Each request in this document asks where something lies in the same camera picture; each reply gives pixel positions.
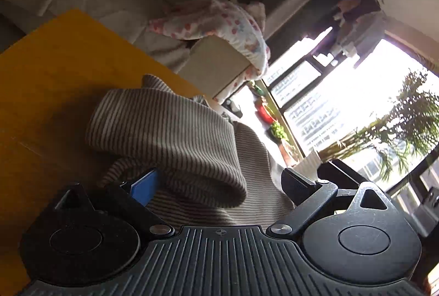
striped fabric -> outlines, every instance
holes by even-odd
[[[148,208],[177,230],[185,224],[265,228],[292,209],[273,184],[272,159],[253,130],[230,123],[202,97],[176,95],[152,75],[144,76],[143,88],[109,91],[86,141],[122,156],[101,186],[158,168],[161,187]]]

palm plant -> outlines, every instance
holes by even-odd
[[[374,149],[381,158],[383,180],[389,178],[395,157],[399,172],[407,172],[409,154],[426,156],[439,141],[439,96],[422,88],[426,80],[426,73],[410,72],[390,112],[319,151],[322,161]]]

red pot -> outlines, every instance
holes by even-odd
[[[256,107],[259,116],[262,118],[263,121],[265,121],[267,124],[271,125],[275,121],[277,121],[274,117],[271,116],[269,111],[266,109],[265,105],[260,105]]]

yellow table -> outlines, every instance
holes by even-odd
[[[200,92],[78,10],[43,25],[0,55],[0,295],[29,279],[18,244],[57,190],[94,185],[111,163],[84,143],[110,88],[138,88],[142,75],[177,94]]]

window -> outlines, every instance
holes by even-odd
[[[293,64],[300,60],[303,56],[311,52],[332,30],[328,28],[322,32],[315,40],[304,38],[302,41],[297,41],[291,48],[285,52],[276,62],[274,62],[265,74],[263,81],[269,86],[282,73],[289,69]]]
[[[431,187],[439,188],[439,159],[434,161],[431,166],[421,174],[420,179],[427,190]]]
[[[391,196],[392,201],[400,206],[404,212],[412,215],[421,204],[410,183],[405,184],[396,194]]]
[[[431,295],[437,296],[439,295],[439,264],[430,271],[428,275],[429,284],[432,288]]]
[[[264,81],[269,84],[271,94],[305,154],[313,148],[322,150],[386,114],[392,107],[389,98],[397,96],[409,71],[424,70],[420,63],[386,40],[382,40],[356,69],[354,64],[358,56],[339,55],[336,59],[318,56],[316,59],[308,54],[297,59],[302,52],[296,55],[289,52],[294,57],[291,67],[286,68],[283,62],[282,69],[269,72],[269,78]],[[430,90],[439,93],[439,78],[431,72],[427,84]],[[423,158],[412,156],[410,168]],[[383,190],[403,177],[395,168],[389,180],[382,181],[380,158],[372,150],[361,151],[345,162]],[[425,181],[433,183],[429,177],[425,177]]]

